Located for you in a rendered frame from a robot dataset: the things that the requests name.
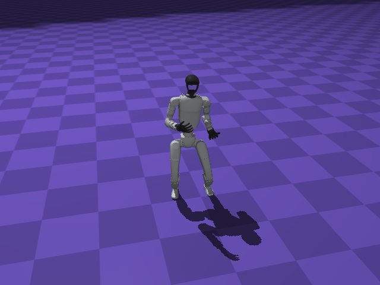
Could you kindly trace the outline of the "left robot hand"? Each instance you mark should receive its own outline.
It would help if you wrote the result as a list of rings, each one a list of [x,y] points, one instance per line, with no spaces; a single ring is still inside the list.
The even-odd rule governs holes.
[[[212,128],[211,130],[207,130],[208,134],[209,134],[209,139],[212,140],[216,137],[218,137],[218,134],[220,134],[220,132],[215,132],[214,128]]]

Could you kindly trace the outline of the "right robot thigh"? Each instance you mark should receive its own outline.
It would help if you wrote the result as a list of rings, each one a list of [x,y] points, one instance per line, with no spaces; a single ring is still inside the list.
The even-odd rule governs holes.
[[[171,179],[173,183],[180,182],[179,162],[181,157],[181,139],[170,143]]]

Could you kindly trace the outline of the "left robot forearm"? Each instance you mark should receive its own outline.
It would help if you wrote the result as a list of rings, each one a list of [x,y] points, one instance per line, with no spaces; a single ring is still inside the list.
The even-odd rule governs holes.
[[[206,129],[209,131],[209,130],[211,130],[213,127],[212,127],[212,123],[211,123],[211,118],[210,119],[206,119],[205,121],[204,121],[204,125],[205,125],[205,127],[206,127]]]

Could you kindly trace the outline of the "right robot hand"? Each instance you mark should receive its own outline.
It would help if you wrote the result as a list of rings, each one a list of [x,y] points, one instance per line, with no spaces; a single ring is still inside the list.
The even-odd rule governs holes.
[[[193,131],[193,130],[191,130],[193,127],[190,128],[192,125],[188,126],[190,123],[188,123],[188,124],[186,124],[186,125],[182,125],[183,123],[184,123],[184,121],[181,122],[180,124],[176,124],[176,125],[175,125],[177,131],[182,131],[182,132],[186,132],[186,133],[190,133],[190,132]],[[186,127],[186,126],[188,126],[188,127]],[[190,128],[190,129],[188,129],[188,128]],[[191,130],[191,131],[190,131],[190,130]]]

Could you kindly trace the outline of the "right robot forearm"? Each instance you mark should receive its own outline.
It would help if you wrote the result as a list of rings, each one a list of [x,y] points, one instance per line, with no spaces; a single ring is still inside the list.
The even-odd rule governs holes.
[[[179,124],[179,123],[176,123],[176,122],[174,122],[174,121],[169,121],[167,118],[165,119],[165,125],[168,127],[168,128],[170,128],[170,129],[174,129],[175,131],[177,131],[177,129],[176,129],[176,127],[175,127],[175,125],[176,124]]]

